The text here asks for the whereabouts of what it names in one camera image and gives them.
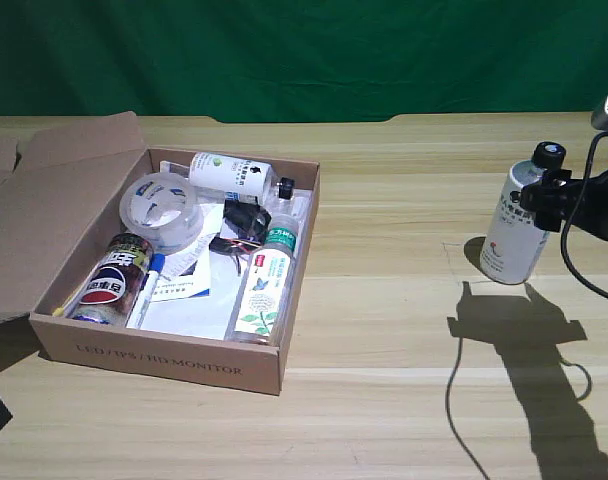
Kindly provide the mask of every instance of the tape roll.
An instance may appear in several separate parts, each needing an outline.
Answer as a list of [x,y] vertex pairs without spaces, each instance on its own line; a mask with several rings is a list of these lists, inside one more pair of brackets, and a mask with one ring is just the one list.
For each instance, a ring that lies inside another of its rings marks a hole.
[[203,224],[195,187],[176,173],[153,173],[135,181],[122,196],[120,217],[126,228],[164,255],[188,246]]

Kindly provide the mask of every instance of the bottle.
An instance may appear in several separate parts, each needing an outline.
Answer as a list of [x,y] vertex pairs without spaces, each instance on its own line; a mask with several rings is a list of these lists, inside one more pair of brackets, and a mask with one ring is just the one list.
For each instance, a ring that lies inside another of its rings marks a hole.
[[540,142],[530,160],[511,167],[500,194],[480,254],[480,268],[496,282],[525,282],[546,245],[549,232],[537,228],[534,214],[520,207],[522,188],[537,182],[545,170],[562,166],[566,150],[554,142]]
[[278,345],[295,270],[299,224],[282,204],[274,212],[264,245],[253,252],[242,278],[224,340]]
[[125,326],[152,257],[153,246],[144,238],[113,237],[70,318]]
[[188,174],[196,187],[226,192],[226,200],[265,206],[277,194],[280,179],[268,163],[198,152]]

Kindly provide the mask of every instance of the pepsi can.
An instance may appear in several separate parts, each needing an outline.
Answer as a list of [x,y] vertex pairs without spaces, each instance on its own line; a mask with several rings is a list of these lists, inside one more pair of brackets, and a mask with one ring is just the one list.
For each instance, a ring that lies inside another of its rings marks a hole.
[[153,246],[138,235],[113,237],[71,318],[125,326],[152,256]]

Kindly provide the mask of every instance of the plastic bottle with green cap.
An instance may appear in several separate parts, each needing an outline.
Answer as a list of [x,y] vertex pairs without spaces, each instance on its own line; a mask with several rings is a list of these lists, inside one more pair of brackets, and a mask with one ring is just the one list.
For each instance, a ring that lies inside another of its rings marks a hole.
[[546,245],[549,232],[537,228],[533,213],[520,207],[522,188],[559,169],[566,150],[558,143],[540,142],[530,160],[511,167],[480,254],[480,268],[496,282],[525,282]]
[[299,224],[290,215],[292,185],[280,192],[264,245],[244,273],[224,339],[278,345],[295,270]]

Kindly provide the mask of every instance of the white marker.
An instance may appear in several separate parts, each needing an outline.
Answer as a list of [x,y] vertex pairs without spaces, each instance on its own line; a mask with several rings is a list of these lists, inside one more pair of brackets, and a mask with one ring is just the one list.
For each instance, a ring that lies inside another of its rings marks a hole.
[[146,310],[148,310],[148,304],[153,296],[153,290],[155,290],[155,285],[157,285],[157,279],[160,278],[160,272],[162,271],[162,267],[164,267],[164,260],[165,257],[161,253],[153,255],[144,285],[137,295],[133,310],[131,310],[131,314],[126,322],[127,328],[140,328],[142,326],[144,315],[146,315]]

